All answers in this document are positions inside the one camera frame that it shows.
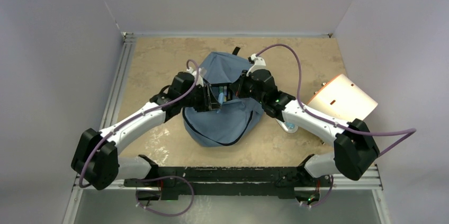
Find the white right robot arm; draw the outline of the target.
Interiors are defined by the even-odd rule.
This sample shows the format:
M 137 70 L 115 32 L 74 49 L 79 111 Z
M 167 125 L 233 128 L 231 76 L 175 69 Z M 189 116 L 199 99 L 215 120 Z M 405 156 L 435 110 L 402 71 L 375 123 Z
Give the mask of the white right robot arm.
M 280 91 L 266 69 L 253 73 L 243 70 L 229 89 L 239 98 L 256 100 L 269 117 L 307 130 L 333 147 L 332 153 L 310 155 L 298 166 L 297 178 L 303 185 L 332 174 L 358 181 L 380 155 L 364 121 L 347 122 L 307 107 L 296 97 Z

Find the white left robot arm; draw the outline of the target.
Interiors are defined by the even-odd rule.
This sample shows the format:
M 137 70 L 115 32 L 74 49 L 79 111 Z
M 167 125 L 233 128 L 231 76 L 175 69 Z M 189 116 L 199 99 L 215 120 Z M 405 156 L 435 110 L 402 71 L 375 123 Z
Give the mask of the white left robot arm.
M 126 179 L 138 180 L 144 186 L 154 185 L 158 179 L 156 163 L 143 155 L 128 158 L 120 154 L 147 131 L 187 107 L 208 112 L 220 109 L 221 104 L 202 76 L 180 72 L 134 114 L 100 131 L 85 130 L 71 161 L 71 168 L 79 175 L 79 186 L 102 190 L 115 180 Z

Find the light blue capped highlighter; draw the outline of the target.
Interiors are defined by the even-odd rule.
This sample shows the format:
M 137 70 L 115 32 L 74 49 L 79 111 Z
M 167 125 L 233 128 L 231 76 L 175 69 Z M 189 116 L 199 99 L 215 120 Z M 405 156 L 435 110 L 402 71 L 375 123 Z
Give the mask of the light blue capped highlighter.
M 223 102 L 225 101 L 225 91 L 224 91 L 224 87 L 223 86 L 219 86 L 219 95 L 218 95 L 218 102 L 220 105 L 223 104 Z

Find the blue fabric backpack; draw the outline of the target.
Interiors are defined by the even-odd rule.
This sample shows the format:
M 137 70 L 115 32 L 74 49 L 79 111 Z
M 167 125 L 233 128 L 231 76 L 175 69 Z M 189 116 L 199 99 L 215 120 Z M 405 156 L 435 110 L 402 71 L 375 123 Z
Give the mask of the blue fabric backpack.
M 236 81 L 243 70 L 251 67 L 248 60 L 238 56 L 239 50 L 235 47 L 232 53 L 211 52 L 200 64 L 207 70 L 203 78 L 211 84 L 217 99 L 219 86 L 224 87 L 225 93 L 229 84 Z M 234 145 L 259 123 L 264 114 L 262 105 L 252 98 L 238 98 L 230 92 L 232 100 L 224 101 L 219 110 L 197 112 L 192 107 L 182 110 L 185 129 L 199 145 Z

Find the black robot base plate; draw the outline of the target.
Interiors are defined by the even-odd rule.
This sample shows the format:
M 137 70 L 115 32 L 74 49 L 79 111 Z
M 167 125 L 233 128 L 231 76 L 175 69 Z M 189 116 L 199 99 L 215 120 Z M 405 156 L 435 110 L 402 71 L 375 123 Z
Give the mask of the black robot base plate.
M 180 195 L 276 196 L 307 200 L 330 185 L 328 175 L 313 178 L 298 167 L 157 167 L 144 181 L 129 178 L 124 186 L 158 187 L 162 200 Z

